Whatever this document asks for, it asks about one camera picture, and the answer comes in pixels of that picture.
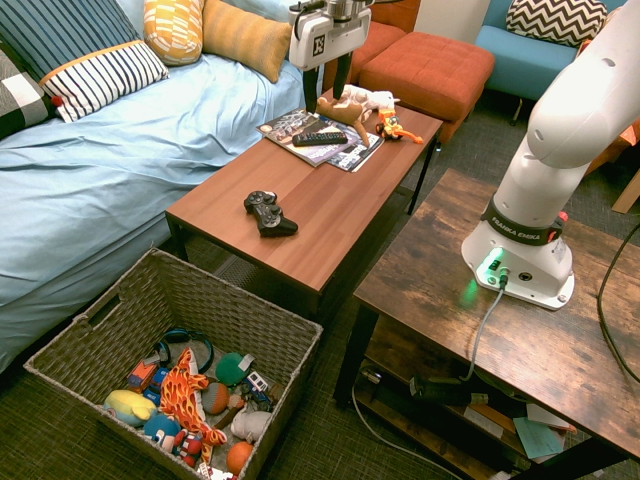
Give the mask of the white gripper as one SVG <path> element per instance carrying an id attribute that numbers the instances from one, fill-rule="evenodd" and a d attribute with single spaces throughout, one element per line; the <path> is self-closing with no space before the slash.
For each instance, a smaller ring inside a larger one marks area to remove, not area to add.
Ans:
<path id="1" fill-rule="evenodd" d="M 297 2 L 289 7 L 289 61 L 303 72 L 305 109 L 315 113 L 319 66 L 337 59 L 333 98 L 340 99 L 354 50 L 369 34 L 371 2 Z"/>

